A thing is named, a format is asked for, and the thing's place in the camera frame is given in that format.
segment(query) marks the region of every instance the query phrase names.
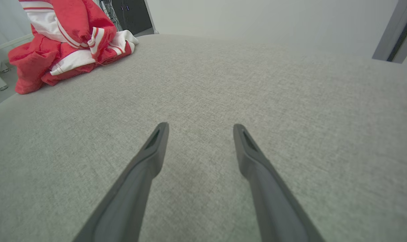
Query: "black cabinet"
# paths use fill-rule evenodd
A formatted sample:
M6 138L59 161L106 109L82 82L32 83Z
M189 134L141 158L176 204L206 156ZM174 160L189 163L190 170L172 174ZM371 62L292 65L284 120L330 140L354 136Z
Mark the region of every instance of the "black cabinet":
M103 0L112 3L119 24L132 34L138 34L152 28L150 16L144 0Z

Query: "red fabric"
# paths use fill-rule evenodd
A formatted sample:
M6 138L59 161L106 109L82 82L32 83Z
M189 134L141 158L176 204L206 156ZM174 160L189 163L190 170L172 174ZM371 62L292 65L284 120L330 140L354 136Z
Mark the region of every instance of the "red fabric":
M18 81L15 89L17 93L26 94L37 91L44 83L54 86L61 80L91 72L100 64L106 65L131 54L128 42L126 42L125 53L121 55L117 55L113 49L107 48L116 34L116 27L92 0L42 1L53 5L59 23L61 23L69 37L78 43L87 45L87 41L92 38L93 27L104 29L104 35L97 51L92 54L92 57L97 62L77 67L59 75L51 75L50 68L67 55L79 49L89 48L82 46L76 48L76 44L71 43L67 37L65 37L67 43L51 40L39 34L31 26L35 37L32 42L14 48L8 54L10 63L17 67Z

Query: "red towel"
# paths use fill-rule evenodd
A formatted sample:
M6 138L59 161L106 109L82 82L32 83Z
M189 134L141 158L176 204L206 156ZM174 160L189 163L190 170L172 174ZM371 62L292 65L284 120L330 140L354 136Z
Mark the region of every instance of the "red towel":
M138 44L128 30L117 32L92 0L19 1L35 37L8 54L17 66L19 94L91 72L133 53Z

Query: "white wall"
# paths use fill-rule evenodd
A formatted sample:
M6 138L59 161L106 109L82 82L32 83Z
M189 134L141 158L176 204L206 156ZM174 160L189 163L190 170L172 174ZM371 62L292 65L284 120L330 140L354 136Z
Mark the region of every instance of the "white wall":
M147 0L166 34L280 43L371 58L398 0Z
M0 45L27 34L31 34L30 21L19 1L0 0ZM8 51L22 43L0 50L0 59L6 60Z

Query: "gray upholstery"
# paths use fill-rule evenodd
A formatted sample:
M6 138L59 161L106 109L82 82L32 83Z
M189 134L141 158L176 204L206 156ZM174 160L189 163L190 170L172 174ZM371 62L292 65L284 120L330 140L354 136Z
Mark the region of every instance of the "gray upholstery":
M194 37L0 104L0 241L71 241L159 122L140 234L259 241L232 127L247 127L327 241L407 241L407 70Z

